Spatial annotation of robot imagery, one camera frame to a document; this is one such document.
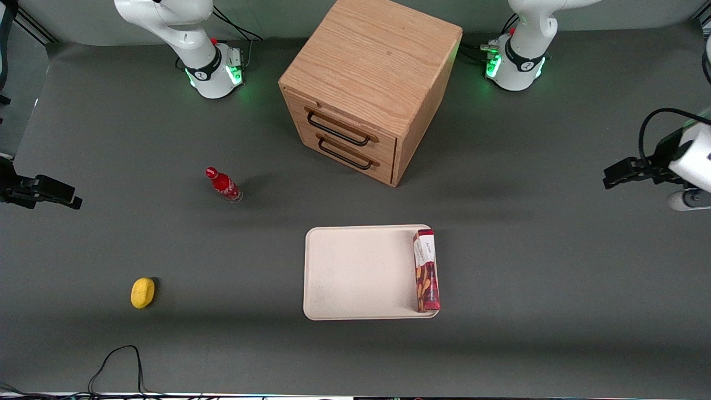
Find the dark right arm gripper body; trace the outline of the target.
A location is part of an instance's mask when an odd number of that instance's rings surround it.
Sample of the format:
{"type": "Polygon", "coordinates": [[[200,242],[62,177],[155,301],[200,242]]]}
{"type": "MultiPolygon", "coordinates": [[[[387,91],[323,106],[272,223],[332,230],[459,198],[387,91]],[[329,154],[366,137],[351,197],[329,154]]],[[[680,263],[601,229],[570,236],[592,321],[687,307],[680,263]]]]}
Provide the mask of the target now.
{"type": "Polygon", "coordinates": [[[1,189],[13,189],[21,183],[21,178],[16,174],[13,161],[1,157],[1,189]]]}

